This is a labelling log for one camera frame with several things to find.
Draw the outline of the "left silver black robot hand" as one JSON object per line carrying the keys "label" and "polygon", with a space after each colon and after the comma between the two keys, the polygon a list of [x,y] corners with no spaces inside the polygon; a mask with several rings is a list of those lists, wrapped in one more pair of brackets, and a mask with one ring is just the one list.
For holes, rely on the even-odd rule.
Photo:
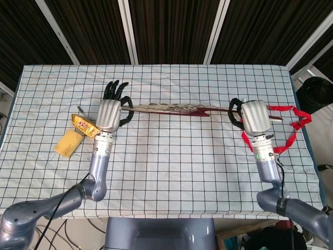
{"label": "left silver black robot hand", "polygon": [[110,81],[104,90],[104,95],[100,101],[96,126],[104,132],[114,133],[119,127],[129,123],[134,111],[129,110],[128,116],[121,119],[121,110],[124,104],[128,104],[130,109],[133,108],[132,100],[129,96],[121,97],[122,92],[128,82],[123,82],[119,85],[119,80]]}

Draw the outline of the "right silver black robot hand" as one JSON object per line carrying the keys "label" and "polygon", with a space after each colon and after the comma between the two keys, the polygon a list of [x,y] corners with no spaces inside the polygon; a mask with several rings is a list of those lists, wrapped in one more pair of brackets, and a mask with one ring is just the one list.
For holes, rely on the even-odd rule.
{"label": "right silver black robot hand", "polygon": [[[242,121],[236,120],[233,115],[235,105]],[[267,106],[263,101],[242,102],[233,98],[229,104],[228,117],[232,125],[244,130],[252,137],[264,135],[271,128]]]}

